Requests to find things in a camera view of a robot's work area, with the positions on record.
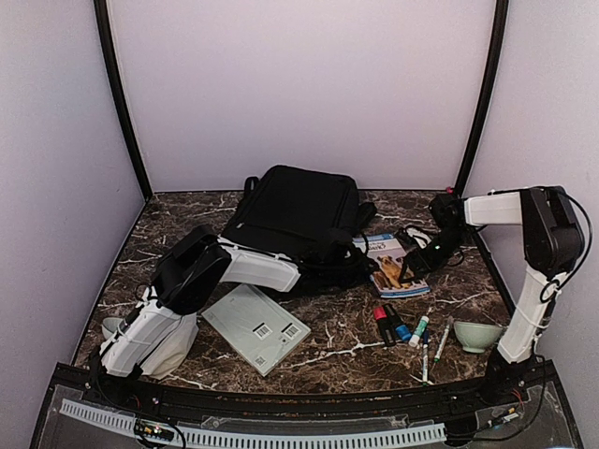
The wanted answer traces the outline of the dog picture book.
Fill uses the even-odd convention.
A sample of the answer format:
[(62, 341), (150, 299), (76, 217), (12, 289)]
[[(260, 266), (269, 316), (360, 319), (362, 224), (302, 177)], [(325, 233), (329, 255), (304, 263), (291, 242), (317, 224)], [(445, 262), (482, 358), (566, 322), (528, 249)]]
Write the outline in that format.
[(407, 252), (392, 234), (354, 238), (354, 244), (376, 264), (371, 280), (380, 297), (406, 298), (430, 292), (425, 281), (412, 281), (414, 274), (409, 268), (402, 271)]

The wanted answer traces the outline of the black student bag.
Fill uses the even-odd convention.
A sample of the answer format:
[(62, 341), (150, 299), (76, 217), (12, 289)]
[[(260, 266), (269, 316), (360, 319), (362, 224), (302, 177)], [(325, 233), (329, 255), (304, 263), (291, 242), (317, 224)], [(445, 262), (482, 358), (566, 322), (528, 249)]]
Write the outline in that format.
[(299, 268), (296, 290), (346, 289), (367, 282), (374, 271), (354, 238), (375, 214), (349, 176), (275, 166), (246, 180), (221, 237), (291, 260)]

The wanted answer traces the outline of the grey notebook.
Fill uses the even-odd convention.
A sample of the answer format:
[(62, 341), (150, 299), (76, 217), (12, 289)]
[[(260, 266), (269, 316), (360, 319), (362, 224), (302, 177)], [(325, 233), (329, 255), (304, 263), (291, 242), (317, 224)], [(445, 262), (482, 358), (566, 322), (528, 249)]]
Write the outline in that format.
[(267, 376), (311, 329), (253, 285), (241, 284), (202, 317), (261, 376)]

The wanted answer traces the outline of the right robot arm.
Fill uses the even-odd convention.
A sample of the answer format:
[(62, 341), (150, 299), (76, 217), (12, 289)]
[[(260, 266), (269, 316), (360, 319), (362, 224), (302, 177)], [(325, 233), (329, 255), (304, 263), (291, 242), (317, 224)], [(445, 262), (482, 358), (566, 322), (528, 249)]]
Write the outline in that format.
[(535, 186), (462, 198), (441, 193), (430, 203), (439, 233), (402, 261), (400, 282), (419, 280), (445, 266), (466, 235), (489, 225), (518, 225), (523, 236), (525, 280), (510, 323), (489, 357), (477, 396), (500, 404), (514, 389), (508, 372), (524, 366), (548, 327), (553, 303), (586, 261), (592, 246), (589, 215), (561, 186)]

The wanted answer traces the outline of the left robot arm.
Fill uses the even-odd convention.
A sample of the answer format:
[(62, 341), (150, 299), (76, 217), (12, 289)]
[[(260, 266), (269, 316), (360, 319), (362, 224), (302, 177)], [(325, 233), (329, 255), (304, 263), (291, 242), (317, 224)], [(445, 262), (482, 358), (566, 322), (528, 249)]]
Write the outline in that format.
[(112, 408), (123, 408), (132, 388), (121, 378), (160, 380), (176, 370), (197, 337), (197, 312), (219, 283), (288, 292), (299, 279), (298, 264), (285, 254), (241, 245), (204, 225), (195, 228), (159, 259), (142, 299), (101, 344), (103, 373), (95, 392)]

